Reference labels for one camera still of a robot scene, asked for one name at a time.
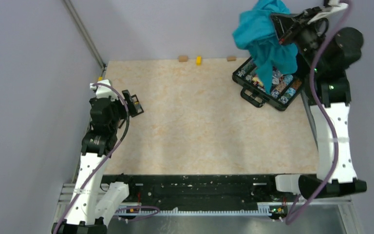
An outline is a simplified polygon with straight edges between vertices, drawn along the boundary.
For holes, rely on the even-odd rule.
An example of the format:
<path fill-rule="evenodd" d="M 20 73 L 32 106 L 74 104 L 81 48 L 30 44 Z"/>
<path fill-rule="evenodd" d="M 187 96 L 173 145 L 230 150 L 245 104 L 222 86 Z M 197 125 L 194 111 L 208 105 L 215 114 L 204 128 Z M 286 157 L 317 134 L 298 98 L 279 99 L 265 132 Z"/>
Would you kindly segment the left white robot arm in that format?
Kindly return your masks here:
<path fill-rule="evenodd" d="M 105 234 L 115 210 L 135 199 L 135 186 L 114 182 L 100 201 L 101 180 L 108 161 L 130 127 L 131 95 L 119 93 L 108 79 L 90 84 L 90 125 L 82 140 L 79 171 L 70 203 L 54 223 L 54 234 Z"/>

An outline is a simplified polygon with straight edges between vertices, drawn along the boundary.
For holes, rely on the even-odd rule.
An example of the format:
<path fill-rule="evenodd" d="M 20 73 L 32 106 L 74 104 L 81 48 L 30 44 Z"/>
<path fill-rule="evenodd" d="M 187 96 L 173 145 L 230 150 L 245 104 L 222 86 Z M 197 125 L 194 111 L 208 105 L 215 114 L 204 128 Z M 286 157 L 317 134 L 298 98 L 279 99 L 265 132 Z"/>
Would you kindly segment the teal t-shirt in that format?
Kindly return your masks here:
<path fill-rule="evenodd" d="M 290 10 L 281 0 L 260 0 L 251 10 L 239 14 L 238 27 L 232 33 L 236 47 L 250 53 L 256 73 L 266 86 L 272 83 L 273 67 L 285 75 L 298 68 L 298 48 L 295 44 L 279 44 L 271 13 L 290 14 Z"/>

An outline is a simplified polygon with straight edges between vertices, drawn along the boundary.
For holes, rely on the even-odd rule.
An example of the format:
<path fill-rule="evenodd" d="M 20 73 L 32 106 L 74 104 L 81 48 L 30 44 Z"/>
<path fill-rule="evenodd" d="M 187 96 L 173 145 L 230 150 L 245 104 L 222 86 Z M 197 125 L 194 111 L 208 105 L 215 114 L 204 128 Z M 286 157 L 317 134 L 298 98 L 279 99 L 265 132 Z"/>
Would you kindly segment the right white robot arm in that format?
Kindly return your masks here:
<path fill-rule="evenodd" d="M 347 4 L 315 7 L 299 14 L 273 13 L 270 19 L 281 45 L 295 44 L 299 50 L 295 76 L 305 82 L 307 112 L 318 148 L 315 175 L 282 174 L 266 187 L 266 195 L 279 201 L 286 192 L 304 198 L 328 198 L 363 193 L 365 181 L 358 179 L 352 164 L 348 115 L 351 103 L 346 70 L 362 55 L 363 34 L 344 27 L 320 32 L 321 24 Z"/>

